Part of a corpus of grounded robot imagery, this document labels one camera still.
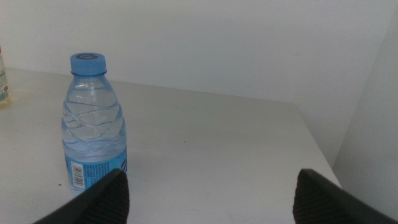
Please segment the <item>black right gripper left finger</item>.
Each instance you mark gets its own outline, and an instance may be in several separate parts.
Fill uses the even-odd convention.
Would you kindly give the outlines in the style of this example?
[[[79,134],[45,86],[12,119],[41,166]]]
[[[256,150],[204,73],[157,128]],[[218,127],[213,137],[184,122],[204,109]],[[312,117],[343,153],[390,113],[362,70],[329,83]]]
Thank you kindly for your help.
[[[79,196],[36,221],[36,224],[126,224],[128,214],[127,175],[121,169],[114,169]]]

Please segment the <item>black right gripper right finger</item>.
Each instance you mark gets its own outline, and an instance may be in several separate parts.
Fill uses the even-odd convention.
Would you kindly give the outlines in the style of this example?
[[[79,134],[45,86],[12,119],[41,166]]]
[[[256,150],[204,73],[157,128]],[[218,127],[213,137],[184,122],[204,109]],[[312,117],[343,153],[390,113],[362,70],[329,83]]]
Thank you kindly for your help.
[[[292,213],[300,224],[397,224],[313,169],[298,174]]]

